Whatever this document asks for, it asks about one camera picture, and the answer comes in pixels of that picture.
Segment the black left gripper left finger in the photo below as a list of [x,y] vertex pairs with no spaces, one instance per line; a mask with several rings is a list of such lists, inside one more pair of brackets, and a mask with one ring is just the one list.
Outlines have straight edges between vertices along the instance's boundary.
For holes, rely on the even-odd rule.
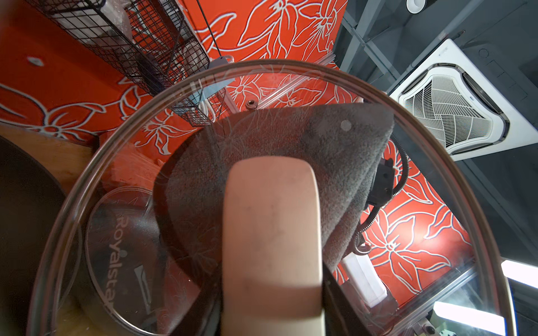
[[220,335],[222,311],[222,264],[219,264],[204,282],[195,302],[170,335]]

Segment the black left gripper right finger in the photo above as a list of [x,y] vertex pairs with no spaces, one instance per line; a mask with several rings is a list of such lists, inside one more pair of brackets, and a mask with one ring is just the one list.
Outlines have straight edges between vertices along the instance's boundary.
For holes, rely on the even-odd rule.
[[370,336],[329,268],[322,264],[322,307],[325,315],[326,335]]

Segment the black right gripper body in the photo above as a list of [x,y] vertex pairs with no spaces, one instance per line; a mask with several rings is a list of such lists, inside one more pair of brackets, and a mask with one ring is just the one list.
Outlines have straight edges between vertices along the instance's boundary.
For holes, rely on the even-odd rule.
[[394,196],[395,169],[393,159],[381,159],[367,197],[367,205],[384,206]]

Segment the grey cleaning cloth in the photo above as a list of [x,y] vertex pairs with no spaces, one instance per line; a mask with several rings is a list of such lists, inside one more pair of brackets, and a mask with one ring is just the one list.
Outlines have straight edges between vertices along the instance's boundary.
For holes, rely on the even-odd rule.
[[330,104],[235,114],[184,141],[161,167],[154,207],[163,241],[197,282],[222,260],[228,183],[266,202],[274,240],[275,205],[291,209],[319,198],[322,260],[335,270],[345,257],[388,140],[393,113],[380,104]]

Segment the glass lid with cream handle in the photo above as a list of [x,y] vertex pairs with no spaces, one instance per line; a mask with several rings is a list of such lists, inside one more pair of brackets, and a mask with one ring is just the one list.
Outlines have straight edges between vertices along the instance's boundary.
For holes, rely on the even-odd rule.
[[464,175],[340,71],[249,61],[161,92],[47,241],[28,335],[515,335]]

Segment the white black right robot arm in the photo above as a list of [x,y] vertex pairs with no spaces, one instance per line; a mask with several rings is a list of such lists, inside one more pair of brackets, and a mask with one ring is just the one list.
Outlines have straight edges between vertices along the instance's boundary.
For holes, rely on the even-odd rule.
[[388,296],[388,290],[368,256],[372,248],[366,243],[364,233],[372,226],[381,208],[397,194],[399,187],[394,185],[394,180],[394,161],[382,159],[367,197],[370,213],[367,219],[357,226],[347,249],[348,254],[343,258],[348,280],[368,308],[381,303]]

